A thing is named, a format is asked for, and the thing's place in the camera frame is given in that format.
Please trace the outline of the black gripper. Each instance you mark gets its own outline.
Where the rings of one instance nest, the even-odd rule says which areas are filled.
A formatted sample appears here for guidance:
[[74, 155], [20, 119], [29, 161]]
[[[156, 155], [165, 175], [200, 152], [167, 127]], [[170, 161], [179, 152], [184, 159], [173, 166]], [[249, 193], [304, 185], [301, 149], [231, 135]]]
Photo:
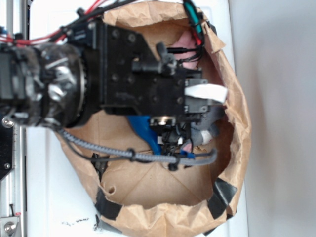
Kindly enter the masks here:
[[159, 42], [153, 53], [139, 32], [101, 21], [95, 22], [90, 38], [87, 107], [93, 112], [192, 122], [209, 111], [209, 100], [226, 101], [226, 87], [206, 84], [201, 71], [177, 60], [189, 48]]

